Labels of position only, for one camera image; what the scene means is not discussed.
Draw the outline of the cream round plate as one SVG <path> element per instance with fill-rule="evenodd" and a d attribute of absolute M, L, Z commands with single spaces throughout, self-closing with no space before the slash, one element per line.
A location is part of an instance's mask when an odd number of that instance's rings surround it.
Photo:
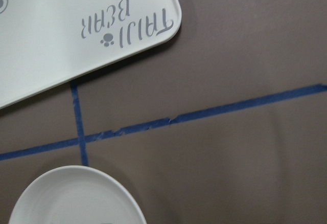
<path fill-rule="evenodd" d="M 86 166 L 63 166 L 26 187 L 9 223 L 146 223 L 146 219 L 112 176 Z"/>

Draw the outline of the cream bear tray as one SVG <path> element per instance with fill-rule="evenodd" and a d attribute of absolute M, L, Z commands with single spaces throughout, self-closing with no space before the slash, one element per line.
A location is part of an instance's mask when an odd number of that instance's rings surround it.
<path fill-rule="evenodd" d="M 169 41 L 178 0 L 1 0 L 1 107 Z"/>

